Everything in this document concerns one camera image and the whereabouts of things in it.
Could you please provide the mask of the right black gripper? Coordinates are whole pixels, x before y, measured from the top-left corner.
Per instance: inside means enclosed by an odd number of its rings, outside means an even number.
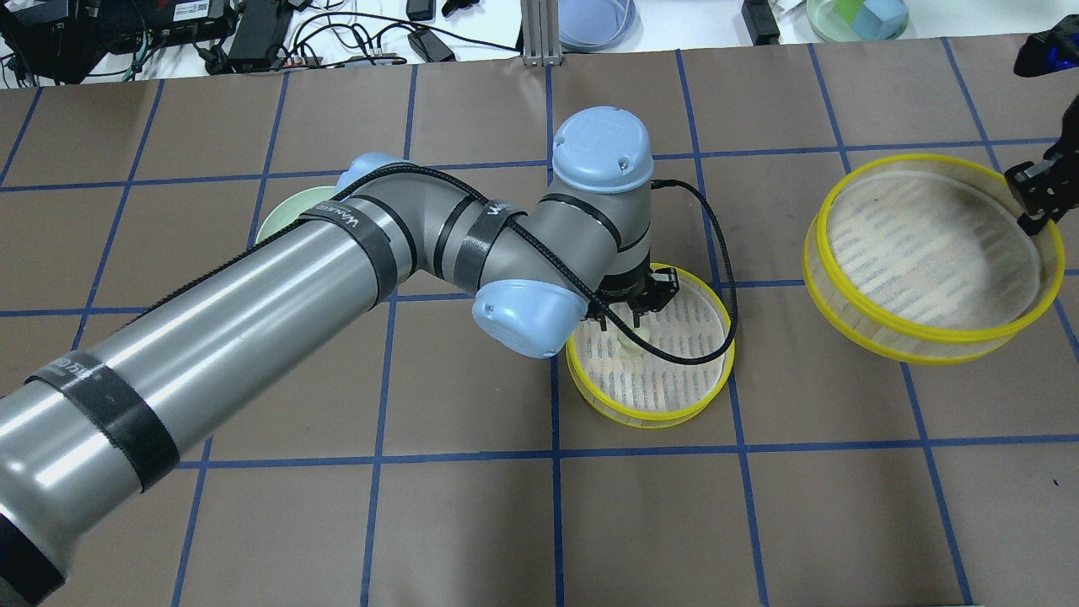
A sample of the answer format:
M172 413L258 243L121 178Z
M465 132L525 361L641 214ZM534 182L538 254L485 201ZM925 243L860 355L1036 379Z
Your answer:
M1058 221L1078 207L1078 150L1058 141L1037 163L1022 162L1003 173L1006 183L1023 211L1017 227L1028 237L1040 234L1047 223Z

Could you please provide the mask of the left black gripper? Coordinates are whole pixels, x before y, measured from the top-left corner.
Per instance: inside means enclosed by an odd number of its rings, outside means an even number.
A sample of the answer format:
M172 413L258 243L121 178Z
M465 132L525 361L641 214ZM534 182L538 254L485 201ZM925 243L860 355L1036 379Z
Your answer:
M658 314L675 296L675 270L671 266L652 270L650 261L641 261L636 270L609 274L596 292L602 304L628 304L633 314L633 328L640 328L651 314ZM598 311L599 330L607 331L612 311Z

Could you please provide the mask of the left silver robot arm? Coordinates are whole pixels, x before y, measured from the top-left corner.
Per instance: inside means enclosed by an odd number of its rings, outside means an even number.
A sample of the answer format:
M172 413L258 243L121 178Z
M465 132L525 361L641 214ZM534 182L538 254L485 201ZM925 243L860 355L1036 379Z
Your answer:
M650 134L598 106L552 138L552 181L534 212L380 153L334 196L3 397L3 604L60 588L74 546L418 271L472 293L486 334L552 357L588 295L650 288Z

